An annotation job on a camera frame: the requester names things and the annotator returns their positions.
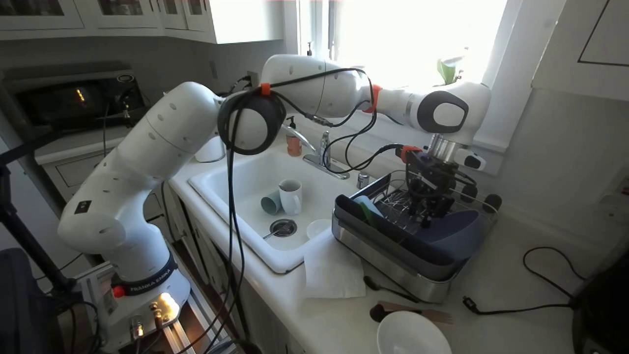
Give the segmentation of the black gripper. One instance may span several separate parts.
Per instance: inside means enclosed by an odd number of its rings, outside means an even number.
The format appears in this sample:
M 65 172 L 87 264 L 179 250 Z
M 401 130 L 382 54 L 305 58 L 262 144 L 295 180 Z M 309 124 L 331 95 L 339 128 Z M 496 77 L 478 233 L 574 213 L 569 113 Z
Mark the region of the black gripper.
M 449 215 L 455 205 L 457 168 L 433 154 L 411 152 L 407 156 L 405 183 L 411 195 L 411 211 L 423 229 Z

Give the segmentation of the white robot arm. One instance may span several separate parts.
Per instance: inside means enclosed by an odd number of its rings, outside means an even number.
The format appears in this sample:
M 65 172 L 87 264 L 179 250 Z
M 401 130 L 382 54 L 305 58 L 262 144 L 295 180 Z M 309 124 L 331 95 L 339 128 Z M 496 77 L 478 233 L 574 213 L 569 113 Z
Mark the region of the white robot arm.
M 63 209 L 57 235 L 71 248 L 111 262 L 118 298 L 142 296 L 175 274 L 162 231 L 144 217 L 146 199 L 213 136 L 242 156 L 256 156 L 274 144 L 293 113 L 325 122 L 368 109 L 466 146 L 488 107 L 484 83 L 458 81 L 427 93 L 382 89 L 358 67 L 287 54 L 264 63 L 256 89 L 230 97 L 185 81 L 162 97 L 83 181 Z

